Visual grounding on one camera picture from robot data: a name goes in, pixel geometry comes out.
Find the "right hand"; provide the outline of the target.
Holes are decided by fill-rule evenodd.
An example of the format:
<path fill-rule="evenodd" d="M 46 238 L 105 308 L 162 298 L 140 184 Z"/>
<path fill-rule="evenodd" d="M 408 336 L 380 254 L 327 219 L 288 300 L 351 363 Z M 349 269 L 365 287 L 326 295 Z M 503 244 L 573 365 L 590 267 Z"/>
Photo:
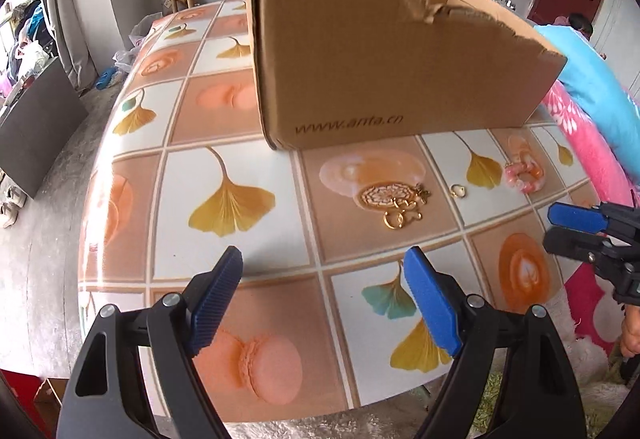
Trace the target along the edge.
<path fill-rule="evenodd" d="M 640 353 L 640 309 L 637 306 L 625 306 L 620 351 L 626 358 Z"/>

